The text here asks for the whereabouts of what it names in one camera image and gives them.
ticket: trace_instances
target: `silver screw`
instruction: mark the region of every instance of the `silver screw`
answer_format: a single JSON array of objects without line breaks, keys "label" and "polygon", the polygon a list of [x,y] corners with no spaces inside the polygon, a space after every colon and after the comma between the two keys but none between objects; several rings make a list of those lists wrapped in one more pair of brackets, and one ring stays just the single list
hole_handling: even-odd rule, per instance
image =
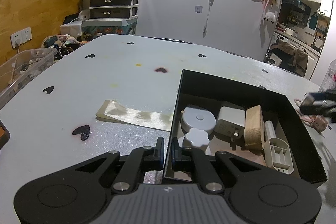
[{"label": "silver screw", "polygon": [[129,189],[129,184],[127,182],[117,182],[113,185],[113,188],[117,191],[125,191]]},{"label": "silver screw", "polygon": [[209,191],[215,192],[221,190],[223,186],[217,182],[210,182],[205,186],[205,188],[207,188]]}]

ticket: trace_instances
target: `wooden wall panel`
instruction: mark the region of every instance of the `wooden wall panel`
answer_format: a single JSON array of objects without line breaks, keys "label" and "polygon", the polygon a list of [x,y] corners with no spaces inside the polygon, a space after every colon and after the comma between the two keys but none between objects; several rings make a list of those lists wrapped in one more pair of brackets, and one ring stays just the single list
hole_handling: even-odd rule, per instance
[{"label": "wooden wall panel", "polygon": [[80,11],[82,0],[0,0],[0,65],[17,53],[11,34],[31,27],[33,39],[20,51],[40,48],[43,39],[59,34],[64,17]]}]

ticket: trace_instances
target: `power socket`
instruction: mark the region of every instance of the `power socket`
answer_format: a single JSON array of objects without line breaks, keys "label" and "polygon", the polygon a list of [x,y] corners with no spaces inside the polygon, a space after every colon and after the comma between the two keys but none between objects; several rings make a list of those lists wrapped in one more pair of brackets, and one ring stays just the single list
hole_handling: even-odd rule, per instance
[{"label": "power socket", "polygon": [[22,39],[21,31],[13,33],[10,36],[10,40],[11,40],[12,48],[16,48],[17,47],[16,44],[18,44],[18,45],[22,44],[23,43],[23,39]]},{"label": "power socket", "polygon": [[22,40],[23,43],[26,43],[27,41],[31,40],[32,37],[32,29],[30,27],[21,30]]}]

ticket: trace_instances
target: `tabletop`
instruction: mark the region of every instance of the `tabletop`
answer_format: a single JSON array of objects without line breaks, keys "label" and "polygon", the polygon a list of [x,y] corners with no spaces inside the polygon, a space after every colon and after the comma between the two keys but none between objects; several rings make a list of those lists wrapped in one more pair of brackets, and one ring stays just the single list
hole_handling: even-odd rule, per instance
[{"label": "tabletop", "polygon": [[[294,107],[294,99],[319,88],[272,65],[206,46],[130,35],[99,37],[44,71],[1,109],[0,120],[11,137],[0,153],[0,223],[20,223],[13,198],[33,179],[109,150],[127,155],[134,148],[154,146],[158,136],[167,149],[167,131],[105,122],[95,114],[108,99],[127,108],[171,114],[182,69],[261,85],[285,94]],[[51,92],[43,92],[49,87]],[[72,135],[87,124],[87,140]],[[307,127],[328,177],[318,188],[323,204],[315,223],[321,224],[336,220],[336,126],[331,128],[320,135]],[[157,182],[159,175],[149,173],[146,182]]]}]

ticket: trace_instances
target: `kitchen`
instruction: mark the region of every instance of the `kitchen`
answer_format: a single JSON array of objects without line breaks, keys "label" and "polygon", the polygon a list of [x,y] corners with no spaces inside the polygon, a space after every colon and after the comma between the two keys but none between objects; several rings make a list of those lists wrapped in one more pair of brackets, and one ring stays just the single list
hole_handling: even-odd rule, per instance
[{"label": "kitchen", "polygon": [[308,80],[324,46],[332,5],[333,0],[282,0],[270,45],[281,40],[298,49],[302,56],[306,55],[303,73],[299,75]]}]

